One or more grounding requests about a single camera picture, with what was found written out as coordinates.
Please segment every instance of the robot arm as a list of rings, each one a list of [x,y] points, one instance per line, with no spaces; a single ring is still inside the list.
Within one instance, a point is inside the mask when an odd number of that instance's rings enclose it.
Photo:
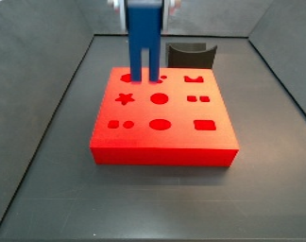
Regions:
[[[161,30],[179,0],[109,0],[119,11],[122,29],[130,38],[130,77],[142,80],[142,50],[150,50],[150,81],[159,80]]]
[[[162,30],[167,31],[169,28],[169,17],[170,14],[179,8],[181,6],[181,0],[163,0],[163,13],[162,13]],[[107,0],[107,3],[110,6],[114,7],[114,9],[119,12],[119,18],[121,18],[121,28],[122,31],[127,32],[127,6],[129,1],[127,0]]]

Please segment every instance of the black object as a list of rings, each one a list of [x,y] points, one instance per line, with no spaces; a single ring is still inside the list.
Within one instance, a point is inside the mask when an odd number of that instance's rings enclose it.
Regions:
[[[218,51],[215,45],[206,49],[206,43],[167,43],[169,68],[213,69]]]

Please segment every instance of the star-shaped hole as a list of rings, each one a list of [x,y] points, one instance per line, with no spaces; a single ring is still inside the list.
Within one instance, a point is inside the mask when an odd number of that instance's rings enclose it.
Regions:
[[[131,97],[133,94],[119,94],[119,97],[115,99],[117,102],[121,102],[122,105],[127,105],[130,102],[134,102],[135,99]]]

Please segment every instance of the red block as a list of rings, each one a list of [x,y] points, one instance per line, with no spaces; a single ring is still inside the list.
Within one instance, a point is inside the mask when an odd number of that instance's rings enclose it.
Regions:
[[[230,166],[239,151],[211,70],[161,68],[130,81],[114,68],[90,148],[97,164]]]

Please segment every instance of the gray wall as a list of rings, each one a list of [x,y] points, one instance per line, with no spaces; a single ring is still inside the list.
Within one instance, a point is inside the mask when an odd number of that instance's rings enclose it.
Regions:
[[[306,112],[306,0],[275,0],[250,41]]]
[[[182,0],[171,35],[247,37],[273,0]],[[121,34],[119,15],[106,0],[78,0],[95,34]]]
[[[0,219],[91,39],[74,0],[0,2]]]

